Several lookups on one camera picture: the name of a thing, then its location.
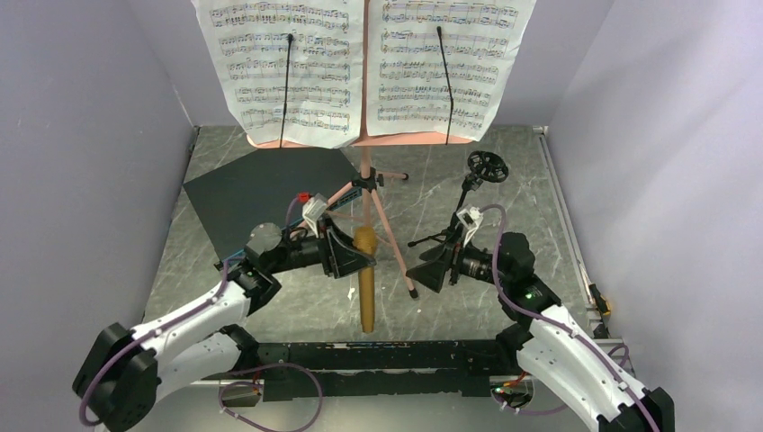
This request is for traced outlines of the gold microphone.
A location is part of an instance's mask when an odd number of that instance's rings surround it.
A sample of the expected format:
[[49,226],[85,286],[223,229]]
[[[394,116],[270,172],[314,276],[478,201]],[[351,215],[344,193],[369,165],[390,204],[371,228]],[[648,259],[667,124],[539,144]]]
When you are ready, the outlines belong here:
[[[354,246],[371,258],[375,258],[377,238],[373,227],[358,227],[355,230]],[[358,273],[358,284],[361,328],[363,333],[372,333],[375,325],[375,279],[373,264],[363,268]]]

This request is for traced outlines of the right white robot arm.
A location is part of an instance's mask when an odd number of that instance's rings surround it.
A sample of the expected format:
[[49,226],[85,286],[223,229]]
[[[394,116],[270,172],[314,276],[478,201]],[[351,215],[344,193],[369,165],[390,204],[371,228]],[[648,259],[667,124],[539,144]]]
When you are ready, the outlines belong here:
[[675,403],[617,364],[574,320],[534,271],[525,235],[504,233],[490,252],[454,234],[420,255],[408,278],[435,293],[462,276],[492,285],[513,325],[496,336],[496,361],[551,390],[591,431],[673,431]]

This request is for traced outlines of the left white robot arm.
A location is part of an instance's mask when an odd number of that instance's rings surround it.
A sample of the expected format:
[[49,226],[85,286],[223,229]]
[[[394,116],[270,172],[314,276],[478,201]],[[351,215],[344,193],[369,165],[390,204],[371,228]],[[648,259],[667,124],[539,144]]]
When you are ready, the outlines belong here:
[[201,378],[248,377],[263,362],[241,324],[281,290],[276,275],[309,266],[335,279],[354,275],[375,266],[376,248],[372,228],[349,236],[328,216],[296,236],[272,223],[257,226],[242,251],[222,261],[209,291],[158,319],[133,328],[115,322],[99,333],[72,384],[80,423],[127,431],[156,402]]

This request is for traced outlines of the sheet music page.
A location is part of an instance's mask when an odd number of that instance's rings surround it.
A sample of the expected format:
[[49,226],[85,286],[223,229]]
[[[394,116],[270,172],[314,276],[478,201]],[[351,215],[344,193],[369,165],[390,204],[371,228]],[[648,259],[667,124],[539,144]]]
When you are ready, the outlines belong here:
[[533,1],[371,1],[366,130],[481,140],[495,120]]
[[229,112],[259,147],[338,149],[362,126],[364,1],[195,1]]

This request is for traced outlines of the pink music stand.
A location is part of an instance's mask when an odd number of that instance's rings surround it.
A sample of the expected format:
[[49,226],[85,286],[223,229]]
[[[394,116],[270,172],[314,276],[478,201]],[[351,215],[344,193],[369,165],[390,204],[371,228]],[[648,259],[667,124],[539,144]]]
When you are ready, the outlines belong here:
[[417,288],[415,287],[413,280],[406,276],[407,266],[405,259],[399,248],[399,244],[395,239],[389,219],[385,213],[385,210],[383,209],[382,199],[378,192],[380,186],[378,183],[378,176],[382,172],[373,167],[372,149],[387,148],[391,146],[444,146],[447,144],[469,144],[471,141],[466,138],[453,135],[445,135],[432,131],[386,135],[369,134],[367,131],[367,117],[369,111],[369,104],[367,99],[369,96],[369,84],[370,78],[366,76],[363,80],[362,111],[359,137],[352,142],[354,147],[361,150],[360,168],[356,176],[360,183],[347,183],[336,193],[334,193],[328,202],[330,204],[338,203],[344,199],[346,195],[350,194],[353,189],[357,189],[362,193],[363,217],[360,218],[359,221],[365,227],[369,228],[373,226],[375,221],[381,222],[386,235],[384,237],[378,237],[377,239],[382,244],[391,248],[394,256],[397,259],[402,281],[408,288],[408,294],[411,298],[416,299],[418,297]]

